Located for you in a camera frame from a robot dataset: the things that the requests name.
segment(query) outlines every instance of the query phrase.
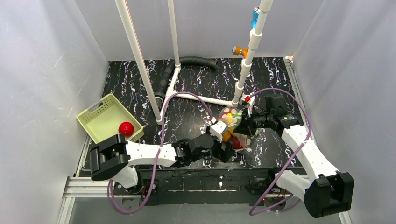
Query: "basket handle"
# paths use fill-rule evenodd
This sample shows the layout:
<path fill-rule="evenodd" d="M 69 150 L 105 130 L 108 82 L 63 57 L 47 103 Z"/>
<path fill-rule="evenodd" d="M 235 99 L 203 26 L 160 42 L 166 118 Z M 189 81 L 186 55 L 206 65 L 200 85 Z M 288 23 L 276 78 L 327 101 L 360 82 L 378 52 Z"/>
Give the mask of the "basket handle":
<path fill-rule="evenodd" d="M 90 113 L 93 113 L 93 112 L 95 112 L 96 109 L 98 109 L 98 108 L 99 108 L 100 106 L 102 106 L 102 105 L 103 105 L 102 100 L 99 100 L 99 101 L 96 102 L 94 105 L 88 107 L 87 110 L 88 110 Z"/>

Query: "orange valve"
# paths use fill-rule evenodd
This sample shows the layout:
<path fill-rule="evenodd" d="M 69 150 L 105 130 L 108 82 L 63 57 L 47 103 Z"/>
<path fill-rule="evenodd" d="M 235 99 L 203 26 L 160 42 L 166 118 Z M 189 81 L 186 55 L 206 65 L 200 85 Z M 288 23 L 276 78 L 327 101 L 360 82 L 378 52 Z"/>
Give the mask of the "orange valve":
<path fill-rule="evenodd" d="M 242 55 L 243 59 L 248 55 L 249 48 L 240 48 L 240 46 L 233 47 L 233 55 Z"/>

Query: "electrical wire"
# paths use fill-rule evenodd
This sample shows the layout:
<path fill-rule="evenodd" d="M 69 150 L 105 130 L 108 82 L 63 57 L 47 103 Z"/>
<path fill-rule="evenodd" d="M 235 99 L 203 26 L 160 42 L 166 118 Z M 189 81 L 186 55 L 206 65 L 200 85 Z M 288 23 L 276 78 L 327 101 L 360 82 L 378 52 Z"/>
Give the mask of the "electrical wire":
<path fill-rule="evenodd" d="M 307 111 L 302 107 L 302 105 L 297 101 L 297 99 L 296 99 L 293 95 L 291 95 L 290 93 L 288 93 L 288 92 L 285 91 L 285 90 L 281 90 L 281 89 L 278 89 L 278 88 L 265 88 L 265 89 L 262 89 L 262 90 L 259 90 L 259 91 L 255 92 L 255 93 L 253 93 L 253 95 L 252 95 L 251 97 L 253 97 L 253 96 L 255 96 L 255 95 L 257 95 L 257 94 L 259 94 L 259 93 L 261 93 L 261 92 L 264 92 L 264 91 L 280 91 L 280 92 L 283 92 L 283 93 L 289 95 L 289 96 L 298 104 L 298 106 L 300 107 L 301 111 L 303 112 L 303 114 L 305 115 L 305 117 L 306 117 L 306 119 L 307 119 L 307 123 L 308 123 L 308 134 L 307 134 L 307 136 L 306 136 L 304 142 L 301 143 L 301 145 L 298 146 L 298 148 L 294 151 L 294 153 L 291 155 L 291 157 L 287 160 L 287 162 L 285 163 L 285 165 L 282 167 L 282 169 L 281 169 L 281 171 L 279 172 L 279 174 L 275 177 L 275 179 L 272 181 L 272 183 L 268 186 L 268 188 L 267 188 L 267 189 L 264 191 L 264 193 L 261 195 L 261 197 L 260 197 L 260 198 L 257 200 L 257 202 L 253 205 L 252 209 L 251 209 L 250 212 L 249 212 L 249 215 L 251 215 L 251 216 L 254 216 L 254 215 L 260 214 L 260 213 L 262 213 L 262 212 L 268 211 L 268 210 L 270 210 L 271 208 L 274 208 L 274 207 L 276 207 L 277 205 L 282 204 L 283 202 L 286 202 L 286 201 L 289 200 L 291 197 L 293 197 L 293 194 L 290 194 L 290 196 L 288 196 L 287 198 L 281 200 L 280 202 L 277 202 L 277 203 L 275 203 L 275 204 L 273 204 L 273 205 L 271 205 L 271 206 L 269 206 L 269 207 L 267 207 L 267 208 L 265 208 L 265 209 L 263 209 L 263 210 L 254 212 L 254 210 L 257 208 L 257 206 L 260 204 L 260 202 L 265 198 L 265 196 L 268 194 L 268 192 L 272 189 L 272 187 L 275 185 L 276 181 L 281 177 L 282 173 L 286 170 L 287 166 L 291 163 L 291 161 L 294 159 L 294 157 L 296 157 L 297 153 L 300 152 L 300 150 L 301 150 L 302 147 L 304 146 L 305 142 L 311 137 L 311 134 L 312 134 L 311 120 L 310 120 L 310 118 L 308 117 Z M 290 207 L 287 208 L 286 210 L 283 210 L 283 212 L 288 211 L 288 210 L 294 208 L 299 202 L 300 202 L 300 200 L 298 200 L 296 203 L 294 203 L 292 206 L 290 206 Z"/>
<path fill-rule="evenodd" d="M 159 146 L 157 155 L 156 155 L 156 157 L 155 157 L 155 159 L 154 159 L 153 174 L 152 174 L 152 176 L 151 176 L 150 187 L 148 188 L 148 192 L 147 192 L 146 198 L 143 200 L 143 202 L 141 203 L 141 205 L 140 205 L 137 209 L 131 210 L 131 211 L 127 211 L 127 210 L 124 210 L 122 207 L 120 207 L 120 206 L 117 204 L 117 202 L 115 201 L 114 192 L 113 192 L 113 180 L 110 179 L 110 181 L 109 181 L 109 183 L 108 183 L 108 185 L 107 185 L 107 198 L 108 198 L 108 200 L 109 200 L 109 202 L 110 202 L 111 207 L 112 207 L 115 211 L 117 211 L 118 213 L 124 214 L 124 215 L 134 214 L 134 213 L 138 212 L 140 209 L 142 209 L 143 206 L 144 206 L 144 205 L 147 203 L 147 201 L 149 200 L 150 195 L 151 195 L 151 191 L 153 190 L 153 184 L 154 184 L 154 180 L 155 180 L 155 176 L 156 176 L 156 167 L 157 167 L 158 156 L 159 156 L 159 154 L 160 154 L 160 152 L 161 152 L 161 148 L 162 148 L 162 146 L 163 146 L 163 142 L 164 142 L 164 138 L 165 138 L 165 113 L 166 113 L 166 110 L 168 109 L 168 104 L 169 104 L 170 100 L 171 100 L 174 96 L 179 95 L 179 94 L 188 94 L 188 95 L 192 95 L 192 96 L 194 96 L 195 98 L 197 98 L 197 100 L 199 100 L 199 101 L 202 103 L 202 105 L 205 107 L 206 111 L 208 112 L 208 114 L 209 114 L 209 116 L 210 116 L 210 117 L 209 117 L 209 120 L 212 120 L 213 114 L 212 114 L 212 112 L 209 110 L 208 105 L 206 105 L 206 103 L 205 103 L 200 97 L 198 97 L 197 95 L 195 95 L 195 94 L 193 94 L 193 93 L 190 93 L 190 92 L 177 92 L 177 93 L 172 94 L 172 95 L 166 100 L 166 102 L 165 102 L 165 104 L 164 104 L 164 110 L 163 110 L 163 114 L 162 114 L 162 127 L 161 127 L 161 144 L 160 144 L 160 146 Z"/>

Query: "gray floor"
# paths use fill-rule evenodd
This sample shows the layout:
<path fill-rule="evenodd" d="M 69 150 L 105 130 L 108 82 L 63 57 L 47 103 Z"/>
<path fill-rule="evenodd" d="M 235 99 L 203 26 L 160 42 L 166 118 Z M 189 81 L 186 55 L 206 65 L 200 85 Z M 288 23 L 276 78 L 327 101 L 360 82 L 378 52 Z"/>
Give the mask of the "gray floor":
<path fill-rule="evenodd" d="M 124 203 L 127 210 L 137 207 L 137 201 Z M 174 204 L 146 206 L 134 215 L 114 211 L 107 198 L 76 198 L 71 224 L 340 224 L 338 215 L 312 218 L 304 204 L 285 213 L 264 212 L 250 216 L 247 204 Z"/>

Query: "yellow plastic basket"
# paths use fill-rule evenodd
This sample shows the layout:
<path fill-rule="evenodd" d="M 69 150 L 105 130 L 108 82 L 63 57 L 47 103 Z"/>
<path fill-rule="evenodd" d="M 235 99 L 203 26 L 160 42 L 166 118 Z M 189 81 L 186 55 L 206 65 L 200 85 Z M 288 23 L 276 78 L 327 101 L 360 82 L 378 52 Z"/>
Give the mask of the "yellow plastic basket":
<path fill-rule="evenodd" d="M 134 126 L 134 133 L 128 140 L 137 141 L 144 135 L 143 126 L 113 94 L 106 95 L 99 102 L 81 112 L 77 120 L 95 143 L 118 134 L 120 124 L 126 121 Z"/>

